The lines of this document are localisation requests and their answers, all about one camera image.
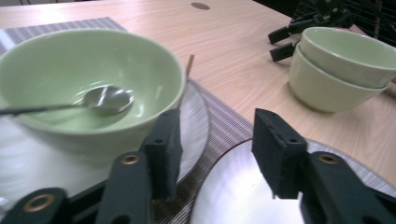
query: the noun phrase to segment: wooden table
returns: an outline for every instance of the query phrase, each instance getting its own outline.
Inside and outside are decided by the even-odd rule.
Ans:
[[[290,92],[290,59],[272,62],[267,35],[290,22],[249,0],[106,0],[1,7],[0,28],[110,17],[128,31],[163,43],[183,63],[195,54],[191,78],[249,121],[272,110],[302,136],[335,147],[396,186],[396,97],[382,93],[334,114],[301,105]]]

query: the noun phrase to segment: metal spoon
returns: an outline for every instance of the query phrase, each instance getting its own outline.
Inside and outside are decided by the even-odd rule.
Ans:
[[[103,86],[88,91],[84,98],[71,105],[49,105],[29,108],[6,108],[0,109],[1,115],[20,115],[24,113],[34,113],[67,108],[88,107],[92,111],[100,114],[117,114],[129,109],[132,106],[134,97],[127,91],[115,86]]]

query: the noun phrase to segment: metal ring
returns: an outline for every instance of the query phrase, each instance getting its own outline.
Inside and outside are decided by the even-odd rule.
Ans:
[[[319,155],[319,160],[325,163],[328,163],[330,165],[336,165],[338,164],[340,161],[338,160],[338,158],[329,155],[329,154],[320,154]]]
[[[129,155],[122,158],[121,163],[124,165],[132,165],[140,161],[140,157],[136,155]]]
[[[38,200],[45,200],[43,203],[35,204],[37,203]],[[31,199],[29,202],[27,202],[23,206],[23,210],[26,212],[38,212],[40,210],[43,210],[44,208],[50,206],[50,204],[55,201],[55,195],[53,194],[41,194],[38,196],[35,196],[33,199]]]

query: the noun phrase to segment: bowl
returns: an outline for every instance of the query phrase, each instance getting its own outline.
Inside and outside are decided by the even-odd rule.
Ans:
[[[322,112],[352,109],[386,89],[365,88],[336,78],[312,64],[297,45],[289,70],[290,88],[308,107]]]
[[[323,71],[358,86],[383,88],[396,77],[396,48],[366,35],[311,27],[300,48]]]
[[[177,57],[143,36],[110,30],[42,35],[0,58],[0,107],[72,104],[85,92],[115,85],[134,96],[128,111],[88,108],[20,115],[29,134],[55,148],[108,156],[138,149],[158,116],[177,106],[186,77]]]

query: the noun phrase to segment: striped placemat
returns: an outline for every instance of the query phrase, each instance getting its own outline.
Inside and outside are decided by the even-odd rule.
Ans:
[[[62,30],[87,28],[125,31],[124,28],[110,18],[3,29],[0,30],[0,55],[22,41],[38,35]],[[174,202],[159,202],[155,206],[154,216],[156,223],[187,223],[199,189],[216,162],[229,150],[252,137],[253,126],[251,123],[243,119],[198,83],[193,80],[190,80],[190,82],[200,92],[205,101],[210,122],[209,137],[201,158],[178,183],[176,200]],[[370,169],[330,147],[314,141],[309,141],[309,143],[309,151],[325,150],[335,152],[349,162],[366,185],[396,197],[396,189],[379,178]]]

